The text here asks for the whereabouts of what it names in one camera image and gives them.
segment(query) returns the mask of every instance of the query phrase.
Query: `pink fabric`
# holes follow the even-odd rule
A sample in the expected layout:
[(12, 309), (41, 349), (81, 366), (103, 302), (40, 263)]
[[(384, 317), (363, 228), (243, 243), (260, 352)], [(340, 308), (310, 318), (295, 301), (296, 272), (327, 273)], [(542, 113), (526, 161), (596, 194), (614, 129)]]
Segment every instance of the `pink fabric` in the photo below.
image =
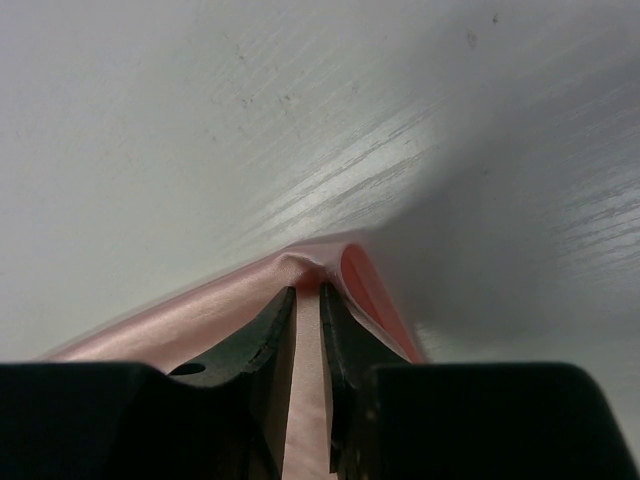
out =
[(168, 372), (241, 328), (293, 285), (297, 339), (283, 477), (331, 478), (318, 315), (318, 287), (325, 280), (351, 300), (354, 315), (372, 333), (411, 361), (423, 360), (364, 250), (340, 241), (289, 247), (47, 358), (137, 360)]

